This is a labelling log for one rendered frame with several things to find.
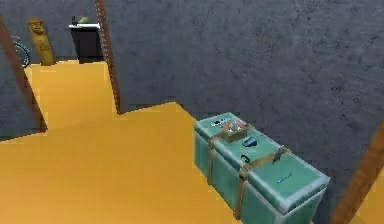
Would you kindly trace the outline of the teal bicycle wheel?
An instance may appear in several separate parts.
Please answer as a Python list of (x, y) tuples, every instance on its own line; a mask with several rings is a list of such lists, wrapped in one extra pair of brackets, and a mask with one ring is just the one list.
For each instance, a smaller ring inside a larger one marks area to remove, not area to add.
[(20, 38), (18, 36), (12, 36), (12, 42), (17, 54), (19, 55), (22, 67), (27, 68), (31, 63), (30, 50), (20, 42)]

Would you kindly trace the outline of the black cabinet with white top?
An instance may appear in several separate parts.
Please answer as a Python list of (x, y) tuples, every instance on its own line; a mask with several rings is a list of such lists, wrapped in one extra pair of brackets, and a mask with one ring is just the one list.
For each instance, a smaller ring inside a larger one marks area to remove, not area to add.
[(80, 64), (104, 60), (98, 24), (70, 25), (72, 40)]

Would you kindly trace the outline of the tan carved wooden statue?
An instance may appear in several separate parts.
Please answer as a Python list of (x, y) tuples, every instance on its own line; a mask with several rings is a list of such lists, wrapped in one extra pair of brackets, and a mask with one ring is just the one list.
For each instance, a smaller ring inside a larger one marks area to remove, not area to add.
[(42, 66), (51, 66), (56, 63), (50, 42), (43, 25), (43, 21), (37, 18), (31, 18), (26, 21), (31, 33), (33, 44)]

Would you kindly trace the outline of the small grey upright object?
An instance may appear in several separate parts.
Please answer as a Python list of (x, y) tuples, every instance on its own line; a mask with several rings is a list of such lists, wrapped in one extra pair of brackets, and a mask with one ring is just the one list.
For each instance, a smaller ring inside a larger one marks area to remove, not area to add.
[(275, 163), (280, 160), (281, 155), (284, 154), (284, 149), (278, 149), (273, 156), (272, 163)]

